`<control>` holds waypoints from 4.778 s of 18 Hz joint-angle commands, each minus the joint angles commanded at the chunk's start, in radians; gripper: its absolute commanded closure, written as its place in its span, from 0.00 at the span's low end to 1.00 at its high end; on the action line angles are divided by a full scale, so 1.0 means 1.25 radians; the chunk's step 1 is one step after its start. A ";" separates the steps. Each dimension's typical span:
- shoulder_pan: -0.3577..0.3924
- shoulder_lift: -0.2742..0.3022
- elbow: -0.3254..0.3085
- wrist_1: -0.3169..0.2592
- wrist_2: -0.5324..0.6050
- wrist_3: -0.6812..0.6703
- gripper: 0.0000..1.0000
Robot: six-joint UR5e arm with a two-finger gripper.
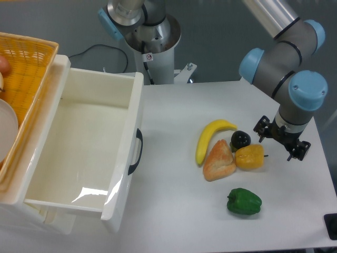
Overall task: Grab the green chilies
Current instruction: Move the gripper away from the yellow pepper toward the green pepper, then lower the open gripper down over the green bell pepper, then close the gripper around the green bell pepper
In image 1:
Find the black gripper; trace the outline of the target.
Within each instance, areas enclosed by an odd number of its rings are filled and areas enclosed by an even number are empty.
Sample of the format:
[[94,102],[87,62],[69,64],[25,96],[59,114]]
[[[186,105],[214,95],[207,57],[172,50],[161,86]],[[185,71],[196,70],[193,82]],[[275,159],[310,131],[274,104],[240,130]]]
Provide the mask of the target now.
[[298,159],[299,161],[302,161],[311,147],[309,142],[299,140],[302,131],[298,133],[286,132],[285,126],[278,127],[275,121],[271,123],[269,118],[265,115],[259,119],[253,128],[253,131],[258,134],[259,143],[261,143],[265,138],[272,138],[282,144],[289,152],[289,156],[287,158],[288,161],[291,159]]

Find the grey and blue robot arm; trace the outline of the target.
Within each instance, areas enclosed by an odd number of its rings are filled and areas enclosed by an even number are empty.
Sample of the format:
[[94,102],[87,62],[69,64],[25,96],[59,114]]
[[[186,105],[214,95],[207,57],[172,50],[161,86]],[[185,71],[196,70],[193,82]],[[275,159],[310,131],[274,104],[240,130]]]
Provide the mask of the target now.
[[[302,160],[310,143],[299,137],[323,104],[328,85],[317,72],[295,69],[322,46],[324,28],[316,21],[301,20],[286,1],[244,4],[275,40],[268,51],[250,50],[239,67],[242,78],[280,106],[272,121],[262,117],[254,131],[260,139],[282,144],[290,158]],[[133,50],[146,84],[186,83],[196,69],[188,64],[174,73],[174,48],[181,29],[163,1],[109,1],[98,11],[98,18],[112,38],[125,40]]]

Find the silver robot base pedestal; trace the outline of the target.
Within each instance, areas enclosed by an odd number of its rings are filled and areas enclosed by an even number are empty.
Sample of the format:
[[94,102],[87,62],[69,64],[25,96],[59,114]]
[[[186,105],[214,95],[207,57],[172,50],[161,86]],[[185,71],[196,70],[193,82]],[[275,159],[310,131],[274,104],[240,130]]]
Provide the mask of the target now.
[[175,69],[175,48],[180,39],[181,27],[169,14],[156,26],[141,25],[127,34],[126,43],[134,53],[136,71],[143,74],[145,85],[192,83],[196,64],[189,62],[183,69]]

